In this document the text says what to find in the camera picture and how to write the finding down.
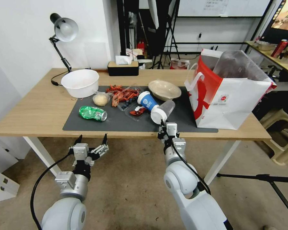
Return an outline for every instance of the lamp shade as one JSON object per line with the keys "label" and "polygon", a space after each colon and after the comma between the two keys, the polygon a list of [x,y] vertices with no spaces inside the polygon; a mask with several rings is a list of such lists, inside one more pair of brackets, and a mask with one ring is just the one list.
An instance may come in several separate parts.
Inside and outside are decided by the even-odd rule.
{"label": "lamp shade", "polygon": [[70,42],[75,39],[79,28],[77,23],[69,18],[62,18],[57,13],[50,15],[50,20],[54,24],[56,37],[62,42]]}

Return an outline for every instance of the lamp cord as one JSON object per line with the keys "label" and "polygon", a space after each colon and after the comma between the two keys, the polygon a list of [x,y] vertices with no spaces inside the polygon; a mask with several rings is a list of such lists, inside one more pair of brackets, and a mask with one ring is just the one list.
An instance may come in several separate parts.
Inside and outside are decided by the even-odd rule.
{"label": "lamp cord", "polygon": [[55,86],[62,86],[61,84],[59,84],[58,82],[56,82],[56,81],[54,81],[53,79],[54,78],[56,78],[56,77],[58,77],[58,76],[60,76],[60,75],[62,75],[62,74],[65,74],[65,73],[67,73],[68,71],[65,71],[65,72],[63,72],[63,73],[60,73],[60,74],[58,74],[58,75],[55,75],[55,76],[53,76],[52,78],[51,78],[51,83],[53,84],[53,85],[55,85]]}

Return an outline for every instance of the white plastic bowl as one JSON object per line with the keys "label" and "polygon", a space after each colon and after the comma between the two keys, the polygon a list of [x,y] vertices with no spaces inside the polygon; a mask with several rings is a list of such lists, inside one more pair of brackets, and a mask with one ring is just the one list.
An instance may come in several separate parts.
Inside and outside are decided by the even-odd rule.
{"label": "white plastic bowl", "polygon": [[88,97],[98,90],[99,74],[90,69],[75,70],[66,74],[61,84],[76,98]]}

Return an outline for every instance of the gray table mat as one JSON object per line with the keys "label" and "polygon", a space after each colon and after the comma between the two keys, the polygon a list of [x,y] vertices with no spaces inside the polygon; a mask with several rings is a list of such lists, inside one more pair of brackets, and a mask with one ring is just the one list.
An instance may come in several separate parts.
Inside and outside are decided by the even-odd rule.
{"label": "gray table mat", "polygon": [[[108,86],[100,86],[99,91],[104,92]],[[181,97],[174,99],[176,106],[173,112],[168,117],[168,121],[176,122],[179,132],[199,132],[199,133],[217,133],[218,129],[197,128],[189,97],[185,87],[180,87]],[[104,122],[98,122],[93,119],[83,119],[79,115],[81,106],[96,106],[92,100],[92,96],[83,99],[78,99],[73,107],[63,130],[66,131],[130,131],[130,132],[157,132],[159,125],[155,124],[150,119],[150,113],[145,112],[141,115],[139,121],[134,121],[127,116],[125,112],[119,108],[113,108],[111,101],[104,107],[101,107],[108,113],[108,117]]]}

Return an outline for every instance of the whiteboard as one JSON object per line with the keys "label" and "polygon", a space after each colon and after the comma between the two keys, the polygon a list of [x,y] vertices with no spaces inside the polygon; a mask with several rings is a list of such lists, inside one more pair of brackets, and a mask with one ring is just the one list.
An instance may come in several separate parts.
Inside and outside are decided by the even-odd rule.
{"label": "whiteboard", "polygon": [[270,0],[180,0],[179,17],[261,17]]}

